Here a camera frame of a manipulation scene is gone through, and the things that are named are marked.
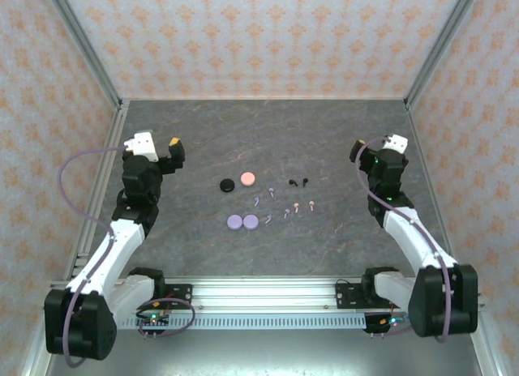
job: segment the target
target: orange patterned wall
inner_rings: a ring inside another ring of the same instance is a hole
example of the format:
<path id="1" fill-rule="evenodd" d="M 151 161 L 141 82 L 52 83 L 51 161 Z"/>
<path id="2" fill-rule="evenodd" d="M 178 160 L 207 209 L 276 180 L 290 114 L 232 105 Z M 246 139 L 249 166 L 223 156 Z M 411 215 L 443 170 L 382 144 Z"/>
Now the orange patterned wall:
<path id="1" fill-rule="evenodd" d="M 518 7 L 477 0 L 413 110 L 453 247 L 478 270 L 510 374 L 519 370 Z"/>
<path id="2" fill-rule="evenodd" d="M 407 95 L 456 0 L 70 0 L 122 97 Z"/>
<path id="3" fill-rule="evenodd" d="M 56 172 L 71 153 L 103 145 L 113 111 L 49 0 L 0 0 L 0 13 L 0 374 L 18 375 L 79 230 Z M 80 205 L 96 164 L 78 160 L 66 173 Z"/>

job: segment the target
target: gray marble surface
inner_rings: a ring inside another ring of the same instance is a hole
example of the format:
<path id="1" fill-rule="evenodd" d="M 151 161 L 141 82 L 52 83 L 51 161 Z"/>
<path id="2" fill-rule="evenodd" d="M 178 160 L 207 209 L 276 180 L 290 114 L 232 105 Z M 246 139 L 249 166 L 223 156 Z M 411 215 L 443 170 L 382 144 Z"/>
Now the gray marble surface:
<path id="1" fill-rule="evenodd" d="M 360 276 L 368 267 L 387 265 L 412 274 L 398 245 L 370 216 L 348 160 L 357 138 L 392 132 L 410 139 L 402 188 L 444 244 L 399 100 L 132 101 L 121 141 L 147 129 L 153 129 L 159 155 L 167 153 L 173 136 L 180 137 L 186 162 L 165 177 L 155 227 L 123 274 L 153 267 L 167 276 Z M 246 171 L 256 175 L 253 186 L 239 181 Z M 121 175 L 118 157 L 101 210 L 105 219 L 122 189 Z M 226 177 L 236 183 L 229 194 L 219 189 Z M 306 188 L 288 184 L 304 177 Z M 297 215 L 295 202 L 301 205 Z M 285 220 L 286 208 L 292 213 Z M 232 214 L 255 214 L 259 227 L 231 231 L 226 220 Z M 265 225 L 268 214 L 272 222 Z M 101 239 L 97 233 L 92 250 Z"/>
<path id="2" fill-rule="evenodd" d="M 47 376 L 481 376 L 470 335 L 445 344 L 360 330 L 193 331 L 146 340 L 118 331 L 112 353 L 78 369 L 52 356 Z"/>

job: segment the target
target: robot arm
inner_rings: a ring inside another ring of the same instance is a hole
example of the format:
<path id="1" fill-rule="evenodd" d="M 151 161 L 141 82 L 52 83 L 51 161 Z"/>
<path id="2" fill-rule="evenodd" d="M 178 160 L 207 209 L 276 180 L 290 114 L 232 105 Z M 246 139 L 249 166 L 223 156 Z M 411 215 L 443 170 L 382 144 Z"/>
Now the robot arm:
<path id="1" fill-rule="evenodd" d="M 413 204 L 400 191 L 400 177 L 408 164 L 404 152 L 407 139 L 392 135 L 379 151 L 369 147 L 360 155 L 360 170 L 367 174 L 372 194 L 382 199 L 410 221 L 388 210 L 368 196 L 368 208 L 379 225 L 392 236 L 413 268 L 415 278 L 404 277 L 394 268 L 370 268 L 362 277 L 367 300 L 391 301 L 410 317 L 411 326 L 419 336 L 440 335 L 446 318 L 445 297 L 451 296 L 449 334 L 471 333 L 478 326 L 478 276 L 470 265 L 459 263 L 445 252 L 424 228 Z M 355 143 L 350 160 L 355 162 L 363 141 Z M 421 234 L 416 225 L 423 230 Z M 436 251 L 433 251 L 425 236 Z M 445 293 L 439 257 L 447 268 L 451 293 Z"/>
<path id="2" fill-rule="evenodd" d="M 155 224 L 162 177 L 183 167 L 184 149 L 179 139 L 173 139 L 169 143 L 170 156 L 159 157 L 149 131 L 135 134 L 125 146 L 124 189 L 118 194 L 110 224 L 115 235 L 113 245 L 106 254 L 110 242 L 107 234 L 87 266 L 66 288 L 53 289 L 47 295 L 45 340 L 49 353 L 63 353 L 65 317 L 74 296 L 77 301 L 69 326 L 70 354 L 97 360 L 108 356 L 122 320 L 151 298 L 165 296 L 164 276 L 156 270 L 137 268 L 123 285 L 115 290 L 114 286 L 128 259 Z"/>

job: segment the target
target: metal extrusion bar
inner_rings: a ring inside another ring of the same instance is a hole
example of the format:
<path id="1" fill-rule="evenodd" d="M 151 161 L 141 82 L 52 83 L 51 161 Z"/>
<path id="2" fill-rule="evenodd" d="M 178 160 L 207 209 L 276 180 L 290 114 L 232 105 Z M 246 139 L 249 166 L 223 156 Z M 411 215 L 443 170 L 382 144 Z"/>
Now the metal extrusion bar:
<path id="1" fill-rule="evenodd" d="M 122 106 L 122 109 L 117 107 L 114 110 L 109 132 L 106 135 L 105 147 L 117 145 L 121 138 L 122 127 L 124 126 L 124 121 L 127 115 L 127 106 Z M 108 152 L 103 154 L 101 157 L 87 208 L 87 213 L 90 216 L 99 216 L 115 156 L 115 152 Z M 79 236 L 75 243 L 75 253 L 71 256 L 71 260 L 67 265 L 67 270 L 63 278 L 64 280 L 69 280 L 72 277 L 74 268 L 78 264 L 78 254 L 86 254 L 89 251 L 95 231 L 96 224 L 85 219 L 81 225 L 81 230 L 79 231 Z"/>
<path id="2" fill-rule="evenodd" d="M 338 279 L 360 283 L 360 277 L 199 277 L 165 278 L 167 284 L 192 284 L 191 304 L 198 314 L 330 314 L 389 312 L 390 309 L 338 310 Z M 65 288 L 67 282 L 54 282 Z"/>
<path id="3" fill-rule="evenodd" d="M 501 337 L 501 334 L 492 322 L 492 316 L 479 313 L 478 330 L 472 334 L 472 342 L 479 366 L 485 376 L 509 375 L 498 337 Z"/>
<path id="4" fill-rule="evenodd" d="M 45 323 L 43 312 L 35 315 L 36 327 L 32 331 L 32 343 L 25 357 L 23 376 L 41 376 L 47 374 L 51 355 L 45 346 Z"/>
<path id="5" fill-rule="evenodd" d="M 438 199 L 436 198 L 435 189 L 432 185 L 431 173 L 429 172 L 429 168 L 427 167 L 427 162 L 425 161 L 425 156 L 423 155 L 422 147 L 420 146 L 420 141 L 418 140 L 418 132 L 416 131 L 416 126 L 414 125 L 413 116 L 411 115 L 411 110 L 407 111 L 407 119 L 409 120 L 409 124 L 411 125 L 411 131 L 413 132 L 413 138 L 416 142 L 416 148 L 418 149 L 418 157 L 420 158 L 420 163 L 422 164 L 423 170 L 425 171 L 425 179 L 427 181 L 427 187 L 431 192 L 432 204 L 435 207 L 436 218 L 438 218 L 438 223 L 440 224 L 441 234 L 444 236 L 445 242 L 445 250 L 450 255 L 453 255 L 453 247 L 450 240 L 449 233 L 447 231 L 447 226 L 445 226 L 444 222 L 444 212 L 438 203 Z"/>
<path id="6" fill-rule="evenodd" d="M 418 101 L 422 90 L 425 88 L 429 78 L 432 76 L 438 62 L 450 44 L 451 39 L 454 37 L 456 30 L 460 27 L 462 20 L 465 18 L 465 14 L 469 12 L 472 7 L 473 1 L 474 0 L 457 1 L 453 12 L 448 17 L 447 22 L 438 35 L 431 52 L 423 63 L 422 68 L 420 68 L 420 71 L 411 86 L 409 95 L 404 99 L 407 109 L 410 109 L 412 105 Z"/>
<path id="7" fill-rule="evenodd" d="M 106 73 L 106 70 L 101 63 L 101 60 L 97 56 L 97 53 L 94 50 L 92 44 L 90 43 L 90 40 L 87 37 L 87 33 L 84 31 L 83 27 L 79 23 L 78 18 L 72 10 L 71 4 L 68 2 L 68 0 L 51 1 L 56 6 L 58 12 L 61 14 L 66 27 L 70 31 L 76 44 L 81 50 L 81 53 L 86 58 L 88 65 L 99 81 L 99 84 L 101 85 L 103 92 L 106 94 L 106 97 L 110 102 L 112 102 L 114 106 L 119 106 L 121 104 L 121 99 L 117 94 L 117 90 L 110 80 L 110 77 Z"/>
<path id="8" fill-rule="evenodd" d="M 186 313 L 170 314 L 165 323 L 145 323 L 145 329 L 175 330 L 191 319 Z M 141 319 L 132 316 L 118 326 L 119 330 L 135 330 Z M 364 314 L 197 314 L 190 330 L 327 330 L 365 329 Z"/>

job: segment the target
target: small toy piece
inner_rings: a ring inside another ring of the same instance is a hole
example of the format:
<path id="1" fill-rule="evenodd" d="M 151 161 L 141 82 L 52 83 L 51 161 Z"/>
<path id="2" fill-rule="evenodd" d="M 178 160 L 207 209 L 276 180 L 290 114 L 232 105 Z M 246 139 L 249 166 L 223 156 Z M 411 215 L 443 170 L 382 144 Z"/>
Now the small toy piece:
<path id="1" fill-rule="evenodd" d="M 256 181 L 256 176 L 252 172 L 245 172 L 240 180 L 244 186 L 252 186 Z"/>
<path id="2" fill-rule="evenodd" d="M 230 192 L 234 190 L 234 182 L 232 179 L 224 179 L 220 182 L 220 190 Z"/>
<path id="3" fill-rule="evenodd" d="M 243 218 L 243 226 L 245 229 L 254 230 L 258 227 L 260 220 L 258 220 L 257 216 L 253 216 L 252 214 Z"/>
<path id="4" fill-rule="evenodd" d="M 227 218 L 227 226 L 229 226 L 229 229 L 231 230 L 238 230 L 242 227 L 243 220 L 241 216 L 238 216 L 236 214 L 230 216 Z"/>

